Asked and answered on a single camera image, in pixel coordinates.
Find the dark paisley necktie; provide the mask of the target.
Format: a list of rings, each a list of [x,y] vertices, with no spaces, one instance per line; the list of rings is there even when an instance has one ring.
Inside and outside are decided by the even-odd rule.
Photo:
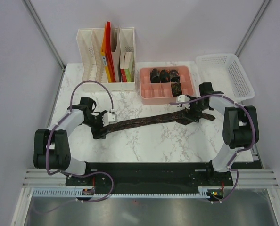
[[[176,122],[182,125],[188,125],[193,122],[199,122],[200,119],[214,121],[215,117],[211,114],[207,114],[203,112],[191,112],[187,109],[184,109],[172,113],[120,121],[115,124],[104,126],[101,129],[99,129],[98,132],[100,132],[103,135],[106,135],[108,133],[117,132],[125,129],[132,129],[132,128],[137,128],[142,126],[170,123],[170,122]]]

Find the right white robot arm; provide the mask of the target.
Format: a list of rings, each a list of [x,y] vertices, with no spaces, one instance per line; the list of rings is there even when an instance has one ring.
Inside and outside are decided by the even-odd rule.
[[[257,110],[252,105],[242,105],[221,91],[214,91],[210,82],[199,85],[200,97],[179,95],[179,105],[198,114],[203,110],[216,110],[223,115],[222,138],[224,144],[211,160],[212,168],[205,180],[216,185],[222,180],[221,172],[230,170],[240,152],[249,150],[259,140]]]

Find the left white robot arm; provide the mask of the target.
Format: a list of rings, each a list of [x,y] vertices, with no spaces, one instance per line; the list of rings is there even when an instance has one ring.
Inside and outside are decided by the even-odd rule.
[[[69,106],[65,115],[46,129],[38,129],[34,136],[33,164],[38,169],[58,170],[76,175],[82,185],[92,181],[86,163],[71,156],[69,136],[80,125],[102,128],[106,110],[96,112],[97,104],[90,97],[81,97],[79,104]]]

